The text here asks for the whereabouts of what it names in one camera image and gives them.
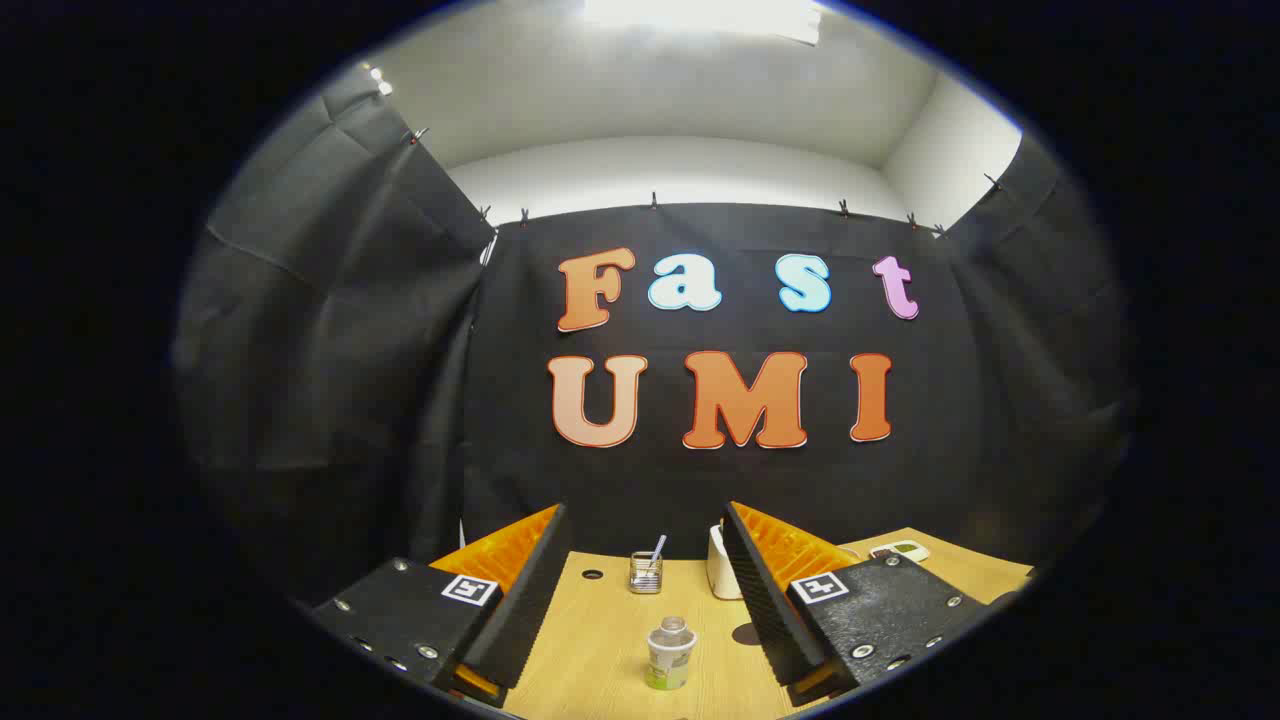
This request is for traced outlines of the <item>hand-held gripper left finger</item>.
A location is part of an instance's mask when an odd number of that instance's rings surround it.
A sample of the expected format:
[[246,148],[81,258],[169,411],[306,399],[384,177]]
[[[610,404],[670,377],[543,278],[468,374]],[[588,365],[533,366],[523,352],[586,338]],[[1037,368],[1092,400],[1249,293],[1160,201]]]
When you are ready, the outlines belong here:
[[390,559],[310,616],[412,685],[500,707],[568,553],[568,509],[556,503],[434,561]]

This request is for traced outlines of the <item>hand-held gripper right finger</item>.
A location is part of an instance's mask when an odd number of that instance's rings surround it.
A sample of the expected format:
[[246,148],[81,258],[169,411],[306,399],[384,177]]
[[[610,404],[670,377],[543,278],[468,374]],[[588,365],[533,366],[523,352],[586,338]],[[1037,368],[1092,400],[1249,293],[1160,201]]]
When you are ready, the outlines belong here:
[[986,620],[988,607],[895,552],[850,552],[744,503],[724,550],[774,679],[795,706],[905,673]]

